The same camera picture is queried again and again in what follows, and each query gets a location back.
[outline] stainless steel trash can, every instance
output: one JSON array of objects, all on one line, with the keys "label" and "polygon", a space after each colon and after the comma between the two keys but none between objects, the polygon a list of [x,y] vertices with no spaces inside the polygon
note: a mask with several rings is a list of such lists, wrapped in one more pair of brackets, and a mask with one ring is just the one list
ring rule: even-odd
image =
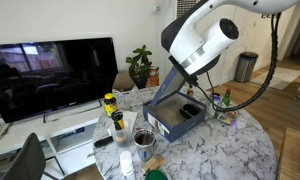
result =
[{"label": "stainless steel trash can", "polygon": [[256,65],[258,54],[254,52],[244,52],[240,54],[234,80],[238,82],[250,81],[253,68]]}]

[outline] cord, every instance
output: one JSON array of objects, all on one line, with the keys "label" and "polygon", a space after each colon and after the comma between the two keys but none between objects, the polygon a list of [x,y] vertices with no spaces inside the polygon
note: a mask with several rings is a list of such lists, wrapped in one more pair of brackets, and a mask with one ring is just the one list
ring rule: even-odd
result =
[{"label": "cord", "polygon": [[[280,17],[281,17],[281,13],[276,14],[277,18],[276,18],[275,24],[274,24],[274,17],[275,17],[275,14],[273,14],[272,17],[271,17],[272,50],[271,50],[271,62],[270,62],[269,72],[268,72],[268,75],[267,75],[266,79],[264,80],[263,84],[259,88],[259,90],[250,99],[248,99],[246,102],[244,102],[244,103],[242,103],[238,106],[234,106],[234,107],[230,107],[230,108],[222,108],[222,107],[219,107],[218,105],[214,104],[213,96],[210,99],[208,97],[208,95],[206,94],[206,92],[199,85],[196,86],[197,88],[199,88],[203,92],[204,96],[209,100],[209,102],[213,104],[212,107],[215,111],[228,112],[228,111],[235,111],[235,110],[238,110],[238,109],[242,109],[242,108],[250,105],[251,103],[253,103],[255,100],[257,100],[265,92],[265,90],[267,89],[268,85],[270,84],[270,81],[272,80],[273,74],[275,72],[276,64],[277,64],[278,25],[279,25],[279,20],[280,20]],[[209,76],[208,73],[207,73],[207,76],[208,76],[209,83],[211,85],[212,93],[214,93],[214,88],[213,88],[213,85],[211,83],[210,76]]]}]

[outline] black television screen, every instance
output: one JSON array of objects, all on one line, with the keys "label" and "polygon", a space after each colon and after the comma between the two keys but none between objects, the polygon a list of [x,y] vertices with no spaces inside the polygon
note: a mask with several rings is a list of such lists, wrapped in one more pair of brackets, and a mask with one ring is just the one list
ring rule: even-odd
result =
[{"label": "black television screen", "polygon": [[6,123],[100,99],[118,73],[112,38],[0,45]]}]

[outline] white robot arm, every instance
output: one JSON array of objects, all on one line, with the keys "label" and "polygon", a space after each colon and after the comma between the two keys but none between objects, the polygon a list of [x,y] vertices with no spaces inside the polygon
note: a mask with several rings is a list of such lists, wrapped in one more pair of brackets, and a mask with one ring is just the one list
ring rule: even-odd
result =
[{"label": "white robot arm", "polygon": [[282,12],[299,0],[201,0],[161,34],[162,46],[188,75],[202,74],[218,61],[218,55],[239,36],[235,24],[221,19],[200,36],[194,25],[221,5],[235,5],[261,14]]}]

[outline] round table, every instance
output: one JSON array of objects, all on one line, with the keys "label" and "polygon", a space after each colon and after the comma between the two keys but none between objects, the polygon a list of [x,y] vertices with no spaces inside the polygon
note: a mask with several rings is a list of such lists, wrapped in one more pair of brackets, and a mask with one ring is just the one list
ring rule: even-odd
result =
[{"label": "round table", "polygon": [[[277,160],[272,142],[261,125],[244,109],[238,111],[236,125],[226,125],[208,114],[206,121],[169,143],[143,118],[143,103],[151,100],[158,88],[146,88],[117,94],[121,110],[137,112],[136,128],[152,130],[156,136],[155,156],[164,158],[160,170],[171,179],[275,179]],[[202,93],[195,91],[194,98],[207,104]],[[96,125],[93,141],[108,135],[113,122],[102,115]],[[96,165],[104,179],[144,179],[142,162],[133,141],[128,147],[132,153],[134,174],[121,173],[118,149],[115,143],[95,148]]]}]

